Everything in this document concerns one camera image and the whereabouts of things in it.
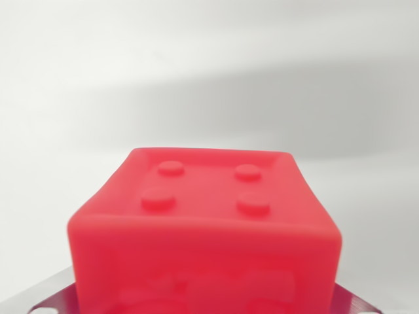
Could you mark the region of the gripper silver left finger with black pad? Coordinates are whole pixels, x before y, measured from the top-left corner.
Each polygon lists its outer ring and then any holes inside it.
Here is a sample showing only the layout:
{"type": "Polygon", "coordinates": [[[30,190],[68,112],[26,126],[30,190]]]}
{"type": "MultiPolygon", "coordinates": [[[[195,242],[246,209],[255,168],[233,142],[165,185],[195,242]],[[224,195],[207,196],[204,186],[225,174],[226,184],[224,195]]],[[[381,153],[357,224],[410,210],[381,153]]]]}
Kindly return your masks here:
{"type": "Polygon", "coordinates": [[[80,313],[71,266],[1,302],[1,313],[40,313],[41,308],[80,313]]]}

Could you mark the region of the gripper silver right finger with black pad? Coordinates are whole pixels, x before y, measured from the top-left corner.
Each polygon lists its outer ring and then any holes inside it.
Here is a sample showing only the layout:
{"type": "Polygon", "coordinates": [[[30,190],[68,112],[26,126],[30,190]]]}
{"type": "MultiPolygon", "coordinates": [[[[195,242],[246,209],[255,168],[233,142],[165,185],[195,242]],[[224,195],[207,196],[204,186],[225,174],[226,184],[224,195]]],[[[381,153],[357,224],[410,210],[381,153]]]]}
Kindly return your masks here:
{"type": "Polygon", "coordinates": [[[353,292],[335,283],[333,291],[333,314],[382,314],[374,305],[360,298],[353,292]]]}

